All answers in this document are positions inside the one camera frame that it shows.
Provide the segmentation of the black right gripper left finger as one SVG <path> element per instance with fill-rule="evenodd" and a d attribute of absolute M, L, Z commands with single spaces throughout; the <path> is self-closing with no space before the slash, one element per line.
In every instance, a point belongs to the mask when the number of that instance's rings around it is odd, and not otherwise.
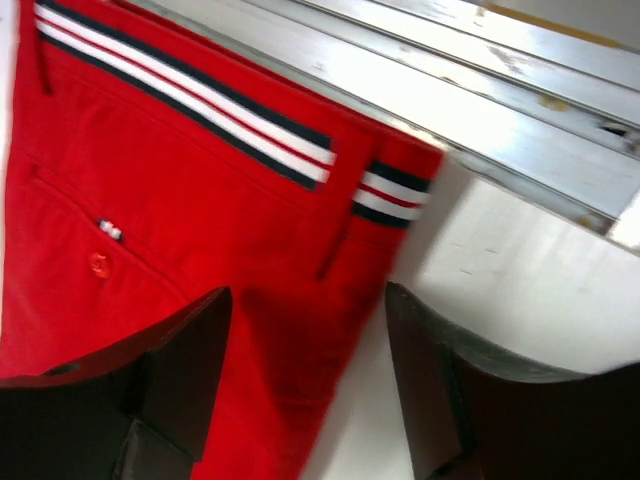
<path fill-rule="evenodd" d="M 231 291 L 219 288 L 104 349 L 2 380 L 2 478 L 190 478 L 231 314 Z"/>

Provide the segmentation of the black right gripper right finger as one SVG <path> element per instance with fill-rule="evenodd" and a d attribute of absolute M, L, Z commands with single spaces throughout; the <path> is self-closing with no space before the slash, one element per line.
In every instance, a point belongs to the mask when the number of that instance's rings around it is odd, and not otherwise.
<path fill-rule="evenodd" d="M 389 283 L 385 315 L 417 479 L 635 479 L 639 367 L 517 355 Z"/>

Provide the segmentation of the red trousers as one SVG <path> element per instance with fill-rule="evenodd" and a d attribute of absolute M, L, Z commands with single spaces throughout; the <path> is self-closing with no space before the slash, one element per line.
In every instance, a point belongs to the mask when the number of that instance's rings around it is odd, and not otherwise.
<path fill-rule="evenodd" d="M 1 373 L 229 287 L 198 479 L 296 479 L 442 152 L 122 1 L 22 1 Z"/>

